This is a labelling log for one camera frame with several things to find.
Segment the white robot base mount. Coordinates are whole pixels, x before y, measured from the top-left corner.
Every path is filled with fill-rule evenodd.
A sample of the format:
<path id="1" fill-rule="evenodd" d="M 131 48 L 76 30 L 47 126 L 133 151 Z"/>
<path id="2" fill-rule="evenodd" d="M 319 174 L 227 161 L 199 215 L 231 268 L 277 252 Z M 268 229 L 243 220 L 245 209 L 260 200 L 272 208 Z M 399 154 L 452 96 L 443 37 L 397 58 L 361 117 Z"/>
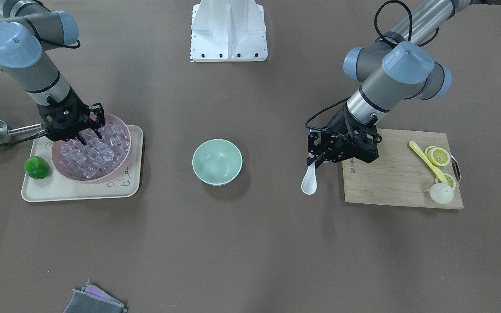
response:
<path id="1" fill-rule="evenodd" d="M 267 60 L 264 8 L 256 1 L 202 0 L 191 12 L 191 62 Z"/>

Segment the grey robot arm over ice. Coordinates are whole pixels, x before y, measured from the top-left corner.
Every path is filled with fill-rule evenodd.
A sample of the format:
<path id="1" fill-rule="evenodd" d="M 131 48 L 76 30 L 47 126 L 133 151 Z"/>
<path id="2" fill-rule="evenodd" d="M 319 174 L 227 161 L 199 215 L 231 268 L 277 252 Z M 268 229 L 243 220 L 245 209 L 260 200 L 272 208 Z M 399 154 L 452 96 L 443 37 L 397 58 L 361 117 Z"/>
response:
<path id="1" fill-rule="evenodd" d="M 37 105 L 43 136 L 78 140 L 90 129 L 101 139 L 105 111 L 86 105 L 47 55 L 54 48 L 79 48 L 79 30 L 68 12 L 51 11 L 37 0 L 0 0 L 0 71 L 7 73 Z"/>

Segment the grey robot arm with spoon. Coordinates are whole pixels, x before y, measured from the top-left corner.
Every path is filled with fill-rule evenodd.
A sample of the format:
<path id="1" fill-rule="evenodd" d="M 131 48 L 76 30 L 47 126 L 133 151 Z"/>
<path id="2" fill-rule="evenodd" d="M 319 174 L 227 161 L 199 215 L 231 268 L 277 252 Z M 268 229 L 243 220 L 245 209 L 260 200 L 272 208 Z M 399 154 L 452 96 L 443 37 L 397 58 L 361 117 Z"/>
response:
<path id="1" fill-rule="evenodd" d="M 371 163 L 378 158 L 382 141 L 377 124 L 406 99 L 429 100 L 444 95 L 451 87 L 448 68 L 423 49 L 446 20 L 471 0 L 424 0 L 391 30 L 382 33 L 370 47 L 351 49 L 344 58 L 347 77 L 360 83 L 350 97 L 338 101 L 340 109 L 324 127 L 306 124 L 307 166 L 342 162 L 356 158 Z"/>

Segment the black gripper with spoon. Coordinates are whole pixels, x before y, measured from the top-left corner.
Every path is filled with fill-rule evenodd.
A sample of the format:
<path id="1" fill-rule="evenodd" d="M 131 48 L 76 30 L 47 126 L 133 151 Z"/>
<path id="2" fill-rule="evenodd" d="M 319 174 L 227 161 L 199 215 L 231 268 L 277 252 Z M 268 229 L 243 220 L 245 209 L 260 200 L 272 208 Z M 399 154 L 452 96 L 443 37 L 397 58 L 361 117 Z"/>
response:
<path id="1" fill-rule="evenodd" d="M 378 158 L 377 145 L 381 136 L 376 126 L 364 125 L 355 119 L 346 103 L 330 119 L 327 130 L 334 133 L 335 138 L 321 138 L 319 131 L 308 131 L 307 166 L 313 164 L 317 169 L 326 162 L 338 163 L 351 158 L 372 163 Z"/>

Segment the black gripper over ice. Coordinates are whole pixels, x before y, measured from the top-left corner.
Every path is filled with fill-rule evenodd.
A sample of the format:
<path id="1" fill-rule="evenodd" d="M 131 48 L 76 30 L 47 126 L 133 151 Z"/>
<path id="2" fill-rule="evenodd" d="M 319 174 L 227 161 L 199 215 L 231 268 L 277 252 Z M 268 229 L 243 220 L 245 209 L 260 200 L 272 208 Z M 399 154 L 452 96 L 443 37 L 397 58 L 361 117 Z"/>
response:
<path id="1" fill-rule="evenodd" d="M 87 128 L 90 128 L 98 139 L 103 138 L 99 131 L 105 126 L 105 111 L 101 103 L 88 107 L 72 88 L 62 101 L 55 100 L 51 95 L 47 95 L 45 100 L 46 104 L 38 104 L 37 109 L 46 125 L 46 136 L 51 141 L 72 140 L 86 146 Z"/>

